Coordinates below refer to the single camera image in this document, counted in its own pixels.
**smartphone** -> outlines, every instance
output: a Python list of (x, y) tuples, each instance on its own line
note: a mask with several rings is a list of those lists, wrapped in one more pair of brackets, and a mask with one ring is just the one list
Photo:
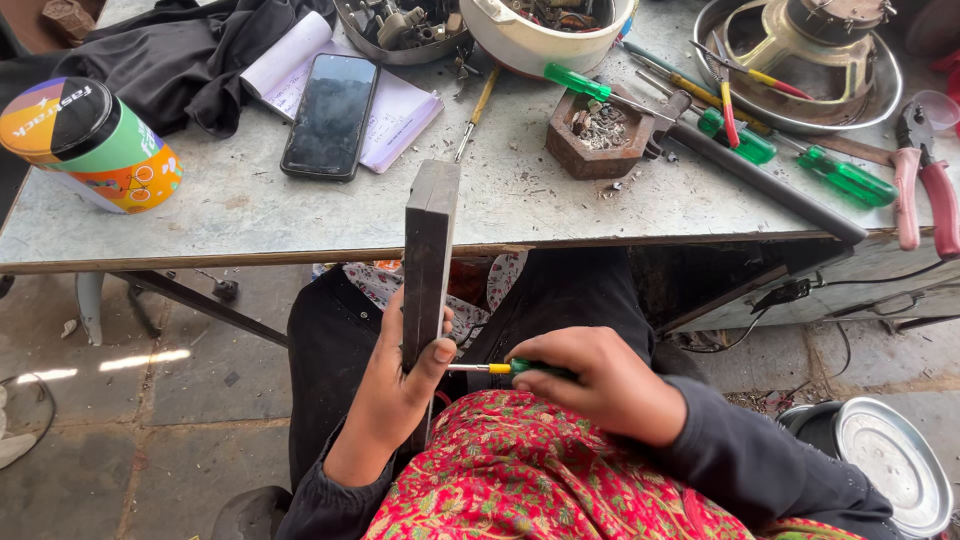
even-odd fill
[(280, 160), (288, 175), (349, 182), (357, 173), (380, 65), (319, 54)]

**steel container lid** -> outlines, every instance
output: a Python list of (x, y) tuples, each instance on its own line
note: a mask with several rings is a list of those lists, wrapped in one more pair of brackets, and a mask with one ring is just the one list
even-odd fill
[(0, 114), (0, 143), (31, 163), (72, 160), (100, 145), (116, 128), (120, 107), (106, 86), (86, 77), (60, 77), (33, 86)]
[(923, 436), (894, 409), (853, 398), (833, 425), (841, 458), (860, 468), (894, 507), (904, 534), (926, 538), (949, 524), (953, 493)]

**concrete floor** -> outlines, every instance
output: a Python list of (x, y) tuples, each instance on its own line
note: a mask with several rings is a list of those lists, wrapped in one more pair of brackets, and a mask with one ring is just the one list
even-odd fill
[[(224, 276), (224, 269), (210, 271)], [(281, 331), (307, 275), (301, 266), (226, 273), (240, 282), (235, 307)], [(192, 271), (179, 271), (177, 280), (212, 288)], [(60, 338), (63, 323), (78, 316), (72, 276), (19, 277), (0, 300), (0, 379), (77, 370), (48, 381), (58, 407), (53, 427), (0, 471), (4, 537), (207, 540), (234, 495), (289, 487), (286, 351), (148, 293), (141, 298), (163, 328), (151, 340), (134, 320), (126, 291), (125, 282), (107, 277), (108, 344), (99, 348), (86, 344), (82, 328)], [(850, 368), (798, 398), (877, 397), (913, 422), (950, 479), (960, 481), (960, 321), (897, 336), (877, 322), (843, 326)], [(721, 392), (768, 392), (836, 373), (844, 347), (834, 324), (761, 327), (732, 351), (696, 357)], [(106, 363), (116, 360), (124, 361)], [(8, 388), (10, 430), (36, 432), (48, 404), (36, 405), (32, 384)]]

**green-handled screwdriver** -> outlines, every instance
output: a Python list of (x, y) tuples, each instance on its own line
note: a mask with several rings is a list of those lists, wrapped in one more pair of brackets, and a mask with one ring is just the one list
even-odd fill
[(607, 85), (601, 85), (600, 83), (597, 83), (596, 81), (592, 81), (591, 79), (587, 78), (584, 75), (581, 75), (580, 73), (577, 73), (576, 71), (567, 69), (553, 62), (550, 62), (549, 64), (546, 65), (546, 67), (544, 67), (543, 78), (549, 81), (553, 81), (558, 85), (566, 86), (567, 88), (570, 88), (575, 92), (586, 94), (600, 102), (607, 101), (607, 99), (612, 99), (617, 103), (622, 103), (623, 105), (632, 107), (636, 110), (639, 110), (640, 112), (646, 112), (647, 114), (653, 114), (654, 116), (663, 118), (664, 120), (668, 120), (671, 124), (674, 123), (675, 121), (673, 118), (669, 116), (664, 116), (663, 114), (660, 114), (655, 110), (643, 107), (639, 103), (634, 103), (629, 99), (622, 98), (612, 93), (613, 88)]
[[(669, 97), (673, 94), (670, 88), (639, 69), (636, 71), (636, 75), (640, 79), (643, 79), (648, 85), (659, 90), (663, 95)], [(723, 129), (725, 123), (723, 112), (713, 107), (703, 110), (695, 105), (690, 105), (690, 110), (700, 116), (700, 120), (697, 122), (697, 128), (700, 129), (700, 131), (709, 135), (727, 148), (730, 148), (730, 141), (727, 139), (727, 133)], [(772, 142), (747, 129), (746, 122), (737, 120), (737, 123), (736, 132), (740, 135), (740, 145), (732, 149), (735, 154), (755, 165), (766, 163), (777, 155), (777, 147), (774, 146)]]
[(564, 379), (577, 380), (577, 374), (570, 370), (553, 367), (546, 362), (530, 361), (524, 358), (511, 358), (509, 364), (450, 364), (446, 366), (446, 371), (480, 371), (484, 373), (494, 373), (501, 375), (511, 375), (523, 373), (524, 371), (536, 369), (545, 371), (550, 375), (563, 377)]
[(841, 161), (827, 153), (816, 144), (804, 148), (802, 144), (772, 133), (773, 138), (800, 153), (797, 163), (804, 169), (819, 173), (827, 182), (841, 191), (849, 193), (854, 199), (871, 207), (885, 207), (897, 200), (900, 191), (883, 180), (868, 173), (853, 163)]

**workbench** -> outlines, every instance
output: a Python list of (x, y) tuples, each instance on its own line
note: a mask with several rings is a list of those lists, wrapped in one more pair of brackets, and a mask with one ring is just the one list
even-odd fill
[[(147, 11), (152, 4), (153, 0), (108, 0), (99, 25)], [(627, 39), (687, 73), (697, 73), (687, 40), (704, 5), (701, 0), (640, 0)], [(350, 45), (342, 22), (338, 21), (334, 39)], [(896, 43), (892, 46), (899, 50)], [(906, 74), (906, 99), (920, 89), (943, 89), (943, 78), (927, 71), (925, 61), (913, 61), (903, 54), (898, 58)], [(485, 82), (485, 77), (470, 77), (457, 96), (458, 84), (444, 69), (445, 62), (450, 59), (385, 66), (416, 86), (436, 89), (444, 100), (444, 110), (384, 174), (361, 167), (348, 184), (283, 175), (278, 163), (290, 126), (256, 101), (243, 108), (239, 129), (230, 138), (218, 139), (195, 125), (164, 137), (183, 162), (183, 182), (176, 196), (137, 215), (97, 209), (56, 184), (44, 171), (32, 169), (0, 232), (0, 273), (122, 273), (398, 258), (404, 241), (404, 203), (420, 163), (453, 160)], [(471, 64), (484, 71), (492, 65), (479, 51)], [(591, 75), (603, 74), (628, 88), (641, 103), (656, 107), (663, 98), (634, 75), (636, 69), (627, 52), (617, 48)], [(620, 191), (611, 190), (613, 180), (572, 180), (544, 148), (547, 122), (563, 92), (552, 83), (506, 70), (501, 74), (461, 161), (455, 256), (535, 247), (717, 243), (825, 235), (670, 139), (662, 146), (678, 159), (642, 160), (634, 170), (636, 180), (623, 180)], [(684, 118), (695, 121), (692, 112)], [(842, 135), (894, 150), (895, 123), (894, 115), (872, 128)], [(935, 153), (954, 163), (949, 173), (955, 188), (960, 189), (960, 173), (956, 172), (960, 141), (956, 135), (938, 134)], [(895, 228), (892, 207), (867, 210), (852, 206), (809, 176), (795, 157), (780, 147), (780, 154), (765, 168), (871, 230), (872, 239), (865, 244), (889, 244), (890, 231)], [(854, 161), (892, 182), (893, 169)], [(920, 186), (917, 207), (921, 225), (932, 225), (929, 203)], [(935, 254), (930, 258), (931, 250), (932, 240), (925, 238), (924, 249), (902, 254), (907, 258), (898, 259), (905, 260), (900, 266), (916, 269), (935, 261)], [(873, 269), (880, 274), (884, 271), (875, 264)], [(891, 268), (891, 273), (896, 275), (896, 270)], [(960, 277), (956, 263), (940, 270), (952, 272), (945, 279)], [(752, 289), (762, 285), (754, 283)], [(772, 317), (774, 320), (789, 322)], [(713, 324), (725, 328), (741, 322), (734, 317), (731, 324)]]

